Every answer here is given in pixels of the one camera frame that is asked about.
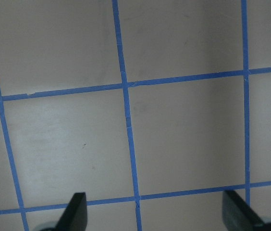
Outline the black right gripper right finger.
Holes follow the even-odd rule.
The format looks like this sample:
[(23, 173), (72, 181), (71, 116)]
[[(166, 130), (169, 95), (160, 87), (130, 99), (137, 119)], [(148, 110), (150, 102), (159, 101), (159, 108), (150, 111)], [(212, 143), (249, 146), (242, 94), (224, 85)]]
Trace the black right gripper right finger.
[(236, 191), (222, 193), (222, 221), (228, 231), (264, 231), (264, 221)]

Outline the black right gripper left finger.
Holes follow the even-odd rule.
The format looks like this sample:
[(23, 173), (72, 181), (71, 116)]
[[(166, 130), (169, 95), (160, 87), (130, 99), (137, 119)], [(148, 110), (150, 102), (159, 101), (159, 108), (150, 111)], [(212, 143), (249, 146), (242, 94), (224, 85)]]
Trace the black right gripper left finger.
[(86, 193), (75, 193), (59, 221), (56, 231), (85, 231), (87, 227)]

